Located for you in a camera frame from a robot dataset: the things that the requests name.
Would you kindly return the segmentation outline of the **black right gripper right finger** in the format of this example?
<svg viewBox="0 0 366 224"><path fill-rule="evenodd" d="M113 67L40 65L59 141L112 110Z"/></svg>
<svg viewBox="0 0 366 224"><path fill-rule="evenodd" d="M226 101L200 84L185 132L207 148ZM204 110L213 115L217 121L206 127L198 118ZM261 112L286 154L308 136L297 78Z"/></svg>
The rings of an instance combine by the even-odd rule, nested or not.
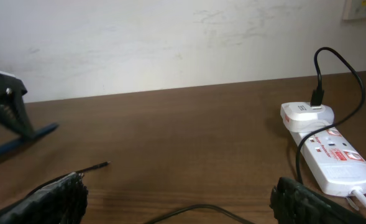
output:
<svg viewBox="0 0 366 224"><path fill-rule="evenodd" d="M287 177L272 189L270 208L279 224L366 224L366 218Z"/></svg>

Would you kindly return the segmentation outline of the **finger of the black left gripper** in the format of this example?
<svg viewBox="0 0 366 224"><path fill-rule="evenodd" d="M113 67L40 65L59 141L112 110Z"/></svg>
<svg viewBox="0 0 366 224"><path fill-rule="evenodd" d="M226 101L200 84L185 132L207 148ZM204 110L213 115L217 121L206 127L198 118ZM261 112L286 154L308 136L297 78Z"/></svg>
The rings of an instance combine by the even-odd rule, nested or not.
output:
<svg viewBox="0 0 366 224"><path fill-rule="evenodd" d="M0 73L0 124L23 138L32 139L35 131L25 110L26 93L22 80Z"/></svg>

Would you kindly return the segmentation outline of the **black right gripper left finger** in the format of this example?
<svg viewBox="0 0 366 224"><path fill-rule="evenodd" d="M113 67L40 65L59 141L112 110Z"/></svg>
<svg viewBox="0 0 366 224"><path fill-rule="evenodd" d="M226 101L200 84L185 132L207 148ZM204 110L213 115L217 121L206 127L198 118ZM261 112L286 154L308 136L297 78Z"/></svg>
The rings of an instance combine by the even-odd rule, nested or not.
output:
<svg viewBox="0 0 366 224"><path fill-rule="evenodd" d="M81 223L88 205L82 178L72 172L0 209L0 224Z"/></svg>

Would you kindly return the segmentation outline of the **blue screen smartphone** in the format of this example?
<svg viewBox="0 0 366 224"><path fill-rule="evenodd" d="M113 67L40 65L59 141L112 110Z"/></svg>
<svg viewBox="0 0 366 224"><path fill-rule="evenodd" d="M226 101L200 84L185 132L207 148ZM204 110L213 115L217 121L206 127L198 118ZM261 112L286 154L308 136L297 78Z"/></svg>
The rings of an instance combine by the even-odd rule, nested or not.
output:
<svg viewBox="0 0 366 224"><path fill-rule="evenodd" d="M40 138L42 138L42 137L50 134L54 130L56 130L58 127L59 127L59 124L52 123L52 124L49 124L48 126L38 129L35 132L33 139L25 139L23 137L20 137L15 140L9 141L3 145L0 145L0 156L15 150L20 146L23 146L25 143L34 142L36 140L39 140Z"/></svg>

